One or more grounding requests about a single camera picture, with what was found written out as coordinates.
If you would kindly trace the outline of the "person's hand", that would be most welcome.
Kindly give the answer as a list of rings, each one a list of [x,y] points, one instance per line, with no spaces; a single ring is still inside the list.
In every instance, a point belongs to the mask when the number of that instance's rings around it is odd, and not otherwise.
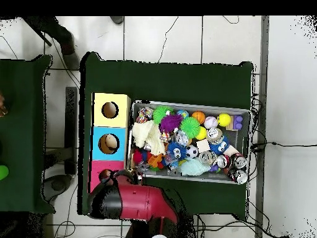
[[[8,113],[8,110],[4,105],[4,97],[0,93],[0,117],[4,117],[7,113]]]

